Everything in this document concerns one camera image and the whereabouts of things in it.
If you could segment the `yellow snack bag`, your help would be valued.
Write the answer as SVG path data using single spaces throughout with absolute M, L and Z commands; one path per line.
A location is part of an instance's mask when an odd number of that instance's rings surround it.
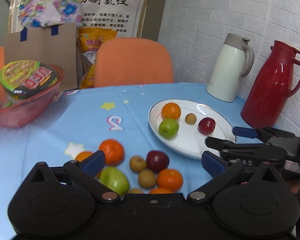
M 79 88 L 93 88 L 95 77 L 96 55 L 104 42 L 117 37 L 117 32 L 111 29 L 97 27 L 79 28 L 77 43 L 82 55 L 89 61 L 88 66 L 83 70 Z

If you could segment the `small mandarin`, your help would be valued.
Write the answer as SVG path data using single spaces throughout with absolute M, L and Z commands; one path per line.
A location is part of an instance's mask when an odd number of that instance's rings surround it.
M 174 192 L 164 187 L 157 187 L 149 191 L 149 194 L 173 194 Z

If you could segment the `floral fabric bundle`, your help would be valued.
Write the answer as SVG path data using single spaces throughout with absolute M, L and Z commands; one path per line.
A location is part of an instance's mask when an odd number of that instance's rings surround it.
M 67 23 L 82 27 L 80 0 L 22 0 L 17 12 L 19 23 L 27 29 Z

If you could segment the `orange chair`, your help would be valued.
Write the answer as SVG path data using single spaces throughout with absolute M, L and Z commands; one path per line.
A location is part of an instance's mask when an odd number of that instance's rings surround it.
M 173 83 L 167 49 L 145 38 L 114 38 L 97 52 L 94 87 Z

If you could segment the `large green apple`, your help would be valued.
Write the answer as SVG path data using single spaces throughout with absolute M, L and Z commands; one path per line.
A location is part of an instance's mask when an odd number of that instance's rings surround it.
M 120 196 L 124 196 L 130 190 L 130 183 L 126 175 L 113 166 L 108 166 L 101 171 L 99 181 Z

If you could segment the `pink plastic bowl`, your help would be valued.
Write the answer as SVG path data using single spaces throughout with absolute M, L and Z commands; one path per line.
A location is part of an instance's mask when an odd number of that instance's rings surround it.
M 39 117 L 52 102 L 53 97 L 59 90 L 65 76 L 64 70 L 55 65 L 52 66 L 59 74 L 59 80 L 53 86 L 32 96 L 21 100 L 11 106 L 4 107 L 6 92 L 0 84 L 0 126 L 6 128 L 19 128 L 32 122 Z

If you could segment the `large orange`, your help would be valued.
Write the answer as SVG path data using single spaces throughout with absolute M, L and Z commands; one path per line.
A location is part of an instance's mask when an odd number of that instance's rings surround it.
M 93 152 L 91 151 L 83 151 L 76 155 L 75 160 L 77 161 L 83 161 L 84 159 L 88 158 L 89 156 L 93 155 Z

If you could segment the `small tangerine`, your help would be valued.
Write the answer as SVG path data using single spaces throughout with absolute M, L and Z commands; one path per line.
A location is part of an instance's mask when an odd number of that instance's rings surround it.
M 181 173 L 174 169 L 164 169 L 157 176 L 158 187 L 169 189 L 173 192 L 179 191 L 183 186 L 184 180 Z

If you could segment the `Chinese text poster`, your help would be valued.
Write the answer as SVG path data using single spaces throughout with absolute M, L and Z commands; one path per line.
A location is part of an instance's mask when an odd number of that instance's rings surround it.
M 17 6 L 22 0 L 12 0 L 8 33 L 21 31 Z M 80 0 L 82 27 L 112 29 L 123 37 L 140 37 L 148 0 Z

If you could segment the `brown cardboard box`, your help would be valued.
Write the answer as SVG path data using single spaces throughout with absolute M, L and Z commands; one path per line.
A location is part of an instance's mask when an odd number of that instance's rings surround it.
M 6 35 L 3 41 L 5 63 L 34 60 L 62 68 L 64 78 L 60 91 L 78 88 L 82 64 L 77 47 L 75 23 L 24 29 Z

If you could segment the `tangerine with stem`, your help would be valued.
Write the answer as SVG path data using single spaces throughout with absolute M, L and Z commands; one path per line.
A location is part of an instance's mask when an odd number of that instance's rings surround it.
M 102 141 L 98 149 L 104 152 L 106 165 L 119 165 L 125 158 L 125 150 L 123 146 L 114 139 Z

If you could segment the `brown longan fruit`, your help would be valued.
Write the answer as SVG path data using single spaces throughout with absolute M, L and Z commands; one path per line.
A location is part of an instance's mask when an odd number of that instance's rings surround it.
M 142 170 L 138 174 L 138 184 L 144 189 L 152 189 L 157 184 L 157 177 L 151 170 Z
M 129 166 L 130 166 L 130 169 L 135 173 L 139 173 L 142 170 L 145 170 L 147 168 L 145 159 L 143 159 L 143 157 L 141 157 L 139 155 L 135 155 L 135 156 L 131 157 L 131 159 L 129 161 Z
M 129 194 L 143 194 L 143 191 L 138 188 L 133 188 L 128 191 Z

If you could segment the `white thermos jug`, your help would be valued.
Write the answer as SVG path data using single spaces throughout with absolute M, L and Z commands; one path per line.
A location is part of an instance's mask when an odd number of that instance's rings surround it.
M 212 69 L 207 92 L 225 102 L 233 102 L 240 87 L 254 64 L 255 52 L 249 46 L 250 39 L 228 33 Z

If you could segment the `large red plum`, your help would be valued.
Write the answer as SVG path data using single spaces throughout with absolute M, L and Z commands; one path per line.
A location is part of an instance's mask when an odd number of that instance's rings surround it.
M 160 171 L 168 168 L 170 159 L 164 152 L 149 151 L 146 156 L 146 164 L 148 169 L 154 173 L 159 173 Z

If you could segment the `orange on plate back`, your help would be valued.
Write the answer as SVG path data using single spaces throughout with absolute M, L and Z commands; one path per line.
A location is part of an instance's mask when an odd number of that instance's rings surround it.
M 178 120 L 181 116 L 181 108 L 178 104 L 169 102 L 161 109 L 161 117 L 163 119 Z

